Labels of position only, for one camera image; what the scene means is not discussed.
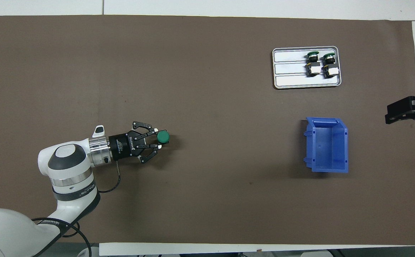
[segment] blue storage bin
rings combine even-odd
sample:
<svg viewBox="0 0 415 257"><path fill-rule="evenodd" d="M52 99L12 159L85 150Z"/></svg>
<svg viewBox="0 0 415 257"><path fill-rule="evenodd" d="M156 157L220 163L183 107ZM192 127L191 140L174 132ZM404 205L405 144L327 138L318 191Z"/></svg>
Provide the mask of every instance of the blue storage bin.
<svg viewBox="0 0 415 257"><path fill-rule="evenodd" d="M313 172L349 172L348 132L341 119L307 117L307 154Z"/></svg>

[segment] green cap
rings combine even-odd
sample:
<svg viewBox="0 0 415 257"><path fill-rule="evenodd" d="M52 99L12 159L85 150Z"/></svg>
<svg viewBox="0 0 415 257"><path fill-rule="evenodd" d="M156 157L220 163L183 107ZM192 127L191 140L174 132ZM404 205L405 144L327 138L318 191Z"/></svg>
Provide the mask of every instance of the green cap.
<svg viewBox="0 0 415 257"><path fill-rule="evenodd" d="M325 55L323 55L323 58L330 57L330 56L332 56L332 55L335 55L335 54L334 54L334 52L330 52L329 54L325 54Z"/></svg>
<svg viewBox="0 0 415 257"><path fill-rule="evenodd" d="M157 140L160 143L168 143L170 141L170 134L165 130L159 131L157 134Z"/></svg>

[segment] metal tray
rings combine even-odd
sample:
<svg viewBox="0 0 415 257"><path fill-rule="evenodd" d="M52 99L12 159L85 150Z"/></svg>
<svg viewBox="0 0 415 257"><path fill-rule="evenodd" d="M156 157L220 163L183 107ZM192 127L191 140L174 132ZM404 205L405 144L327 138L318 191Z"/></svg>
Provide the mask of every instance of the metal tray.
<svg viewBox="0 0 415 257"><path fill-rule="evenodd" d="M322 65L323 55L334 52L336 54L336 63L339 66L339 75L332 78L325 78L322 72L314 77L307 76L307 53L310 51L320 52L318 54L318 62L322 63ZM277 89L329 87L339 86L341 84L339 51L335 46L276 48L272 51L272 63L274 86Z"/></svg>

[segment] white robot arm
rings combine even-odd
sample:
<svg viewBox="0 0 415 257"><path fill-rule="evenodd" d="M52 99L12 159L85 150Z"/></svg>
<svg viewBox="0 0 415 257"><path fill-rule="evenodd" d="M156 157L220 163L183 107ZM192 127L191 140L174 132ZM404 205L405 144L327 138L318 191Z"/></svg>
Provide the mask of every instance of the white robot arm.
<svg viewBox="0 0 415 257"><path fill-rule="evenodd" d="M147 132L136 131L138 127ZM158 142L146 144L146 138L152 135L157 135ZM51 179L57 209L48 217L41 218L38 224L16 211L0 209L0 257L40 255L77 221L95 209L100 201L100 192L103 191L98 191L96 187L93 167L130 156L146 163L166 143L169 143L166 130L159 131L152 125L135 121L128 133L107 138L103 125L99 125L91 138L41 150L38 167L41 174ZM151 148L152 153L141 156L146 148Z"/></svg>

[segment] black bracket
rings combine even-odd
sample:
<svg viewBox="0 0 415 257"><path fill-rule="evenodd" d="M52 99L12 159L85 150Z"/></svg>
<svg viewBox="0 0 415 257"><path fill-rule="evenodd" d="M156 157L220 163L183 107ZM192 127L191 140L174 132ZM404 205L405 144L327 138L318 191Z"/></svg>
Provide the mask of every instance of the black bracket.
<svg viewBox="0 0 415 257"><path fill-rule="evenodd" d="M152 125L145 124L145 123L138 122L138 121L134 121L133 122L133 130L137 129L138 127L142 127L142 128L144 128L146 130L150 130L152 128Z"/></svg>
<svg viewBox="0 0 415 257"><path fill-rule="evenodd" d="M385 115L386 124L406 119L415 120L415 96L403 98L388 105L386 108L388 111L387 115Z"/></svg>
<svg viewBox="0 0 415 257"><path fill-rule="evenodd" d="M136 136L136 137L134 137L134 138L133 138L133 140L140 140L140 139L146 138L146 137L148 137L148 136L152 136L152 135L155 135L155 131L154 131L154 130L149 131L149 132L147 132L147 133L144 133L144 134L142 134L142 135Z"/></svg>
<svg viewBox="0 0 415 257"><path fill-rule="evenodd" d="M146 148L158 148L158 145L135 145L134 148L136 149L146 149Z"/></svg>
<svg viewBox="0 0 415 257"><path fill-rule="evenodd" d="M138 159L141 163L146 163L148 160L150 160L152 157L154 157L158 153L158 149L154 148L152 150L152 153L150 153L147 156L138 156Z"/></svg>

